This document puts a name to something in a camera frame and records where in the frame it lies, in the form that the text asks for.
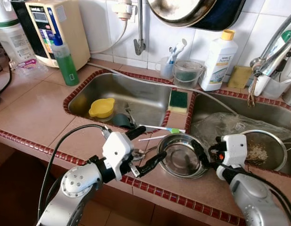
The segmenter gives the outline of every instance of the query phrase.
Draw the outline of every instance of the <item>kitchen counter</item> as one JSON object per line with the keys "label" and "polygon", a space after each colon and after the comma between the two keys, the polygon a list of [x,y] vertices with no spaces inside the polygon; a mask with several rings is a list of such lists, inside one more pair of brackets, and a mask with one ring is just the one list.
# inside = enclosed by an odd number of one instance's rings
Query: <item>kitchen counter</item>
{"label": "kitchen counter", "polygon": [[[116,70],[158,77],[156,71],[135,68],[101,60],[93,63]],[[78,71],[81,83],[93,72],[101,70],[86,65]],[[7,68],[0,72],[0,87],[8,80]],[[66,132],[80,125],[93,121],[67,114],[63,101],[77,87],[67,87],[58,69],[49,68],[46,74],[21,76],[13,74],[10,86],[0,96],[0,142],[40,159],[49,161],[53,148]],[[227,88],[223,90],[245,94],[243,89]],[[188,92],[188,107],[192,93]],[[167,127],[184,129],[188,114],[170,113]],[[124,131],[110,127],[113,131]],[[140,138],[167,134],[160,130],[153,134],[144,134]],[[138,142],[136,148],[145,150],[157,145],[159,140]],[[102,156],[104,138],[100,130],[87,128],[72,134],[59,148],[54,164],[71,168],[83,164],[93,155]],[[155,155],[150,152],[145,161]],[[291,201],[291,177],[275,174],[270,171],[246,166],[247,170],[261,175],[278,186]],[[169,208],[191,218],[210,225],[245,225],[243,215],[236,206],[228,189],[228,184],[221,181],[211,169],[196,180],[184,180],[171,176],[161,166],[140,179],[132,174],[123,177],[122,182],[112,181],[108,185],[145,198],[158,205]]]}

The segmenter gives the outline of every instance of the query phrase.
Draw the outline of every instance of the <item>green sponge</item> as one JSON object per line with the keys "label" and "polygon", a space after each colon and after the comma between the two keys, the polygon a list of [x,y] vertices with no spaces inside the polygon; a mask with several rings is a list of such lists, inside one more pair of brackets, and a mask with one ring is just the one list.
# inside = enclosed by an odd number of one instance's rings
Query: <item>green sponge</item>
{"label": "green sponge", "polygon": [[168,110],[177,113],[187,112],[187,93],[172,90]]}

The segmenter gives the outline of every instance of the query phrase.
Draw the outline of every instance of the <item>yellow strainer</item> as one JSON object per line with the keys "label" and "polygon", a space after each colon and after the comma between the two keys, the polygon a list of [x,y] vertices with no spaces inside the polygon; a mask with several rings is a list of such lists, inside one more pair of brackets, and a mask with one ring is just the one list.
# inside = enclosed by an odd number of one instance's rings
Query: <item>yellow strainer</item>
{"label": "yellow strainer", "polygon": [[107,118],[113,113],[115,99],[98,99],[91,104],[89,115],[91,117]]}

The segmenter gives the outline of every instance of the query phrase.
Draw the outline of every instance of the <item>faucet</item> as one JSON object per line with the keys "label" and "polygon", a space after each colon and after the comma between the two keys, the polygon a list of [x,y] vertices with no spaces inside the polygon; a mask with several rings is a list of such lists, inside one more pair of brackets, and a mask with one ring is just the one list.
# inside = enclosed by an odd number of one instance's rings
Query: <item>faucet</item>
{"label": "faucet", "polygon": [[134,39],[135,53],[140,55],[142,51],[146,49],[146,44],[143,38],[143,20],[142,20],[142,0],[138,0],[138,28],[139,28],[139,39]]}
{"label": "faucet", "polygon": [[268,54],[274,47],[278,38],[291,24],[291,15],[283,22],[283,24],[277,29],[269,43],[267,44],[265,50],[260,57],[253,59],[250,62],[250,67],[254,72],[256,77],[260,75],[266,75],[271,77],[273,73],[277,71],[282,71],[285,63],[291,57],[291,37],[274,55],[267,59]]}

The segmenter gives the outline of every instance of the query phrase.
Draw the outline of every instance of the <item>sink basin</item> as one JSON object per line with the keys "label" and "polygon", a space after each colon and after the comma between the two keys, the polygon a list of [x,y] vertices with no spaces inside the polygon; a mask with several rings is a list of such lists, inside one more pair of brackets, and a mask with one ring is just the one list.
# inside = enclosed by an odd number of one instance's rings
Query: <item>sink basin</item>
{"label": "sink basin", "polygon": [[113,115],[124,113],[128,102],[137,124],[161,126],[166,124],[171,88],[135,81],[113,73],[95,76],[68,104],[70,113],[99,121],[89,116],[91,104],[101,98],[114,98]]}
{"label": "sink basin", "polygon": [[[255,107],[249,108],[247,106],[247,100],[220,94],[211,95],[228,105],[238,114],[291,130],[291,111],[288,109],[259,102],[256,102]],[[195,98],[191,124],[217,112],[229,113],[227,109],[210,98],[204,95],[197,95]],[[288,152],[287,162],[280,172],[291,175],[291,150]]]}

